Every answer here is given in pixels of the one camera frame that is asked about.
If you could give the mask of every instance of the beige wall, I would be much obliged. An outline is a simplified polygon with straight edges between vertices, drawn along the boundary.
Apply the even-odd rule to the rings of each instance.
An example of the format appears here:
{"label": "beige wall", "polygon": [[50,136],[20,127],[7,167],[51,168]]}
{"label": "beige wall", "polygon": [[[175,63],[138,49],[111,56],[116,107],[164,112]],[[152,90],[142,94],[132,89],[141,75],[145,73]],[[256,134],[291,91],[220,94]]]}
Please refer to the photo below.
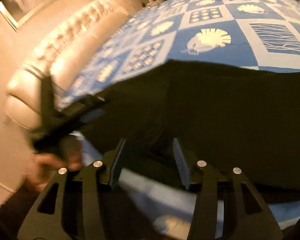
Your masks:
{"label": "beige wall", "polygon": [[[93,0],[56,0],[30,20],[18,32],[0,13],[0,182],[16,188],[24,172],[30,150],[18,127],[5,119],[5,86],[26,55],[62,20]],[[141,9],[145,0],[133,0]]]}

